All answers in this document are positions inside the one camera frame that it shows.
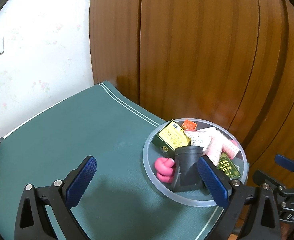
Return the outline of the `green yellow box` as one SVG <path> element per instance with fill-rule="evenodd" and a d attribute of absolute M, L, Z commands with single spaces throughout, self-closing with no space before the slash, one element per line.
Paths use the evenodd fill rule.
<path fill-rule="evenodd" d="M 174 159 L 176 148 L 189 146 L 191 139 L 177 122 L 171 120 L 156 132 L 151 142 L 168 158 Z"/>

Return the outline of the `pink knotted foam roller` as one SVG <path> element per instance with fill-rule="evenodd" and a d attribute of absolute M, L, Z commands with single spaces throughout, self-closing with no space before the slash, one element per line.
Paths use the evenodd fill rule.
<path fill-rule="evenodd" d="M 175 161 L 172 158 L 160 157 L 155 163 L 156 177 L 163 183 L 172 183 L 175 174 Z"/>

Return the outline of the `green table mat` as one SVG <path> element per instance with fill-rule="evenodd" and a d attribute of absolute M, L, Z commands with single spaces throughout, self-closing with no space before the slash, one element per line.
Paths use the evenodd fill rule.
<path fill-rule="evenodd" d="M 27 184 L 51 185 L 89 155 L 97 171 L 73 215 L 91 239 L 204 239 L 219 207 L 177 203 L 154 187 L 143 147 L 163 120 L 110 83 L 86 89 L 32 118 L 0 144 L 0 234 L 14 238 Z"/>

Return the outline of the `orange yellow toy block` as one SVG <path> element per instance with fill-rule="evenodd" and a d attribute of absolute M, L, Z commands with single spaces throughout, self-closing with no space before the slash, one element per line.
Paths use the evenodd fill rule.
<path fill-rule="evenodd" d="M 183 124 L 181 125 L 181 127 L 184 130 L 195 130 L 197 128 L 197 123 L 190 121 L 188 119 L 184 120 Z"/>

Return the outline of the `pink hair curler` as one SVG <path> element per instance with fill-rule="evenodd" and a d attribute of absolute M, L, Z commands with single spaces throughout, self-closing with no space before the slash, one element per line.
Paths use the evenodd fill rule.
<path fill-rule="evenodd" d="M 205 151 L 205 155 L 211 160 L 211 162 L 217 166 L 222 153 L 223 144 L 219 139 L 212 139 L 210 145 Z"/>
<path fill-rule="evenodd" d="M 213 140 L 222 146 L 222 152 L 225 152 L 229 159 L 234 159 L 240 151 L 238 145 L 224 135 L 214 135 Z"/>

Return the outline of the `black dryer nozzle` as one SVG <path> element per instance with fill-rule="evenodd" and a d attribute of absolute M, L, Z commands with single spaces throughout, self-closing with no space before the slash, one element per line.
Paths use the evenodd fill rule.
<path fill-rule="evenodd" d="M 175 174 L 171 183 L 173 192 L 194 191 L 204 188 L 197 170 L 197 162 L 203 155 L 199 146 L 179 147 L 175 150 Z"/>

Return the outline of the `wooden wardrobe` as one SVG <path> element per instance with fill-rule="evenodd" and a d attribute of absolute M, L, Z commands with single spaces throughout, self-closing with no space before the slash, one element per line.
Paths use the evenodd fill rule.
<path fill-rule="evenodd" d="M 164 120 L 200 118 L 239 140 L 250 172 L 294 174 L 294 2 L 90 0 L 96 83 Z"/>

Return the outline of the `clear plastic bowl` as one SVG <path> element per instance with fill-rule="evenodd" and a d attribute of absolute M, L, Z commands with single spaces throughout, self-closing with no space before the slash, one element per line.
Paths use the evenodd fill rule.
<path fill-rule="evenodd" d="M 195 118 L 191 118 L 189 120 L 197 123 L 197 127 L 200 129 L 213 126 L 218 131 L 220 131 L 225 137 L 234 140 L 237 143 L 238 147 L 240 148 L 240 151 L 237 153 L 234 159 L 231 160 L 231 162 L 234 164 L 234 166 L 238 169 L 239 173 L 241 174 L 238 180 L 241 181 L 244 185 L 246 185 L 249 171 L 249 163 L 247 162 L 244 149 L 242 148 L 240 142 L 237 141 L 236 137 L 223 127 L 213 122 Z M 171 183 L 163 183 L 157 178 L 157 171 L 154 166 L 155 161 L 160 157 L 167 157 L 167 155 L 166 153 L 163 153 L 158 146 L 154 145 L 152 143 L 152 140 L 154 139 L 156 134 L 158 134 L 160 130 L 164 128 L 167 124 L 169 124 L 169 122 L 166 122 L 157 127 L 154 131 L 150 133 L 147 140 L 145 141 L 142 159 L 146 175 L 150 179 L 151 183 L 154 185 L 154 188 L 158 189 L 160 193 L 164 194 L 166 197 L 177 203 L 193 207 L 216 206 L 214 199 L 212 198 L 210 192 L 206 188 L 205 184 L 203 183 L 203 180 L 201 179 L 197 171 L 197 162 L 200 156 L 196 156 L 196 152 L 192 152 L 191 154 L 189 154 L 190 156 L 182 156 L 183 168 L 188 168 L 187 170 L 183 170 L 186 172 L 182 174 L 182 177 L 183 179 L 187 178 L 187 182 L 198 182 L 198 184 L 191 185 L 196 186 L 194 191 L 172 191 L 174 188 L 171 186 Z"/>

